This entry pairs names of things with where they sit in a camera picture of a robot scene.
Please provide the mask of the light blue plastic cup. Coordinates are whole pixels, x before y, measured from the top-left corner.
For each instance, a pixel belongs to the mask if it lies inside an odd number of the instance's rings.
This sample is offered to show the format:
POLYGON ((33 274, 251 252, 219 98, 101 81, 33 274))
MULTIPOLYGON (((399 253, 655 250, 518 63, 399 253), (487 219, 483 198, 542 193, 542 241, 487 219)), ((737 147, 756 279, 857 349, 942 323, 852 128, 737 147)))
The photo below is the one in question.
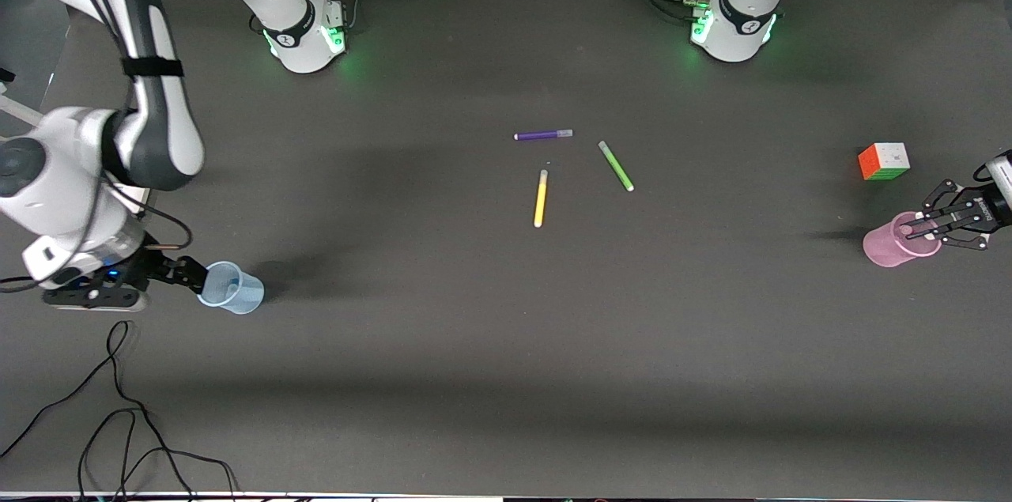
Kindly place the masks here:
POLYGON ((207 275, 198 300, 210 308, 224 308, 236 315, 256 310, 265 296, 260 279, 229 261, 214 262, 206 267, 207 275))

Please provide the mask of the pink plastic cup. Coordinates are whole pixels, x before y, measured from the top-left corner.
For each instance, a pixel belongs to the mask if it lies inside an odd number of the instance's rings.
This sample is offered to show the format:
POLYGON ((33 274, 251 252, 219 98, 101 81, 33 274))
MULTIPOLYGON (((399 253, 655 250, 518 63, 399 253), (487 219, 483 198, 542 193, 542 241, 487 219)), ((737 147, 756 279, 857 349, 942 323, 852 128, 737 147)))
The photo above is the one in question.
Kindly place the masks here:
POLYGON ((914 216, 914 211, 899 213, 890 222, 868 232, 863 238, 865 256, 876 265, 892 268, 939 252, 941 244, 937 240, 910 240, 897 232, 900 225, 906 225, 914 216))

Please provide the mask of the Rubik's cube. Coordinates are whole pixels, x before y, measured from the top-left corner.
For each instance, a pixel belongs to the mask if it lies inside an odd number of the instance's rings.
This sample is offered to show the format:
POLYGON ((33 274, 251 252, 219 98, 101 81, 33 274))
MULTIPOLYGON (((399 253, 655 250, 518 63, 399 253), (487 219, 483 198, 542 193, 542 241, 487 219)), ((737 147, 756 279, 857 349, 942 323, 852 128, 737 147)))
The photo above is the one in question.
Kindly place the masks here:
POLYGON ((875 142, 858 156, 858 168, 864 181, 893 180, 911 169, 903 142, 875 142))

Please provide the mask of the green marker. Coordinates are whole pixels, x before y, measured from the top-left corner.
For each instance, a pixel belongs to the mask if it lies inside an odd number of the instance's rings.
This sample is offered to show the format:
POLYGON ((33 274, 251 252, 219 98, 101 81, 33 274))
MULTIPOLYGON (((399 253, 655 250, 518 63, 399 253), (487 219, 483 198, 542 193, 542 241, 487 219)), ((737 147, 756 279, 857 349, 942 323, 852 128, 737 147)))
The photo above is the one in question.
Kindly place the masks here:
POLYGON ((632 179, 630 179, 628 173, 626 173, 625 168, 621 166, 621 162, 619 162, 617 156, 614 155, 614 152, 612 152, 610 146, 607 145, 607 142, 598 142, 598 149, 605 157, 605 160, 607 160, 607 163, 610 164, 611 170, 614 171, 615 175, 617 175, 618 181, 621 182, 623 189, 628 192, 635 191, 632 179))

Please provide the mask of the dark grey table mat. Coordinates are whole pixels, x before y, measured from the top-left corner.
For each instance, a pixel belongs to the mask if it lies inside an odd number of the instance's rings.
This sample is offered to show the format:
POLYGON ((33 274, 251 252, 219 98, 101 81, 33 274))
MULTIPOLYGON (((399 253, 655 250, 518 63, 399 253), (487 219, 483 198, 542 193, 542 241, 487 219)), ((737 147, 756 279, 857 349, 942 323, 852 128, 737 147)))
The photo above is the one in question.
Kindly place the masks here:
POLYGON ((642 0, 364 0, 311 76, 165 5, 207 157, 157 202, 267 289, 129 315, 171 447, 253 491, 1012 500, 1012 228, 861 247, 1012 148, 1003 0, 784 0, 742 65, 642 0))

